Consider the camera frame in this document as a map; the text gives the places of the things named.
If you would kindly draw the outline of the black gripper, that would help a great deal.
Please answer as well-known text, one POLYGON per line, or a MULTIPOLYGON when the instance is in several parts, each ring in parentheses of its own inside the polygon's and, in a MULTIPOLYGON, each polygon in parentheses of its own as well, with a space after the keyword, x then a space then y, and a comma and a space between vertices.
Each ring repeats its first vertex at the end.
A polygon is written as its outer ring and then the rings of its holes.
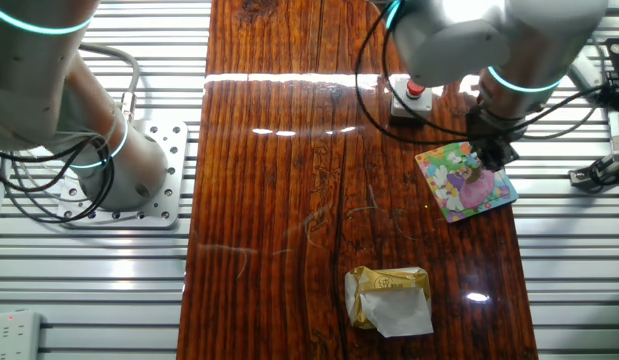
POLYGON ((527 130, 523 123, 523 119, 494 116, 484 107, 474 107, 466 114, 469 144, 484 168, 498 172, 519 159, 512 143, 520 140, 527 130))

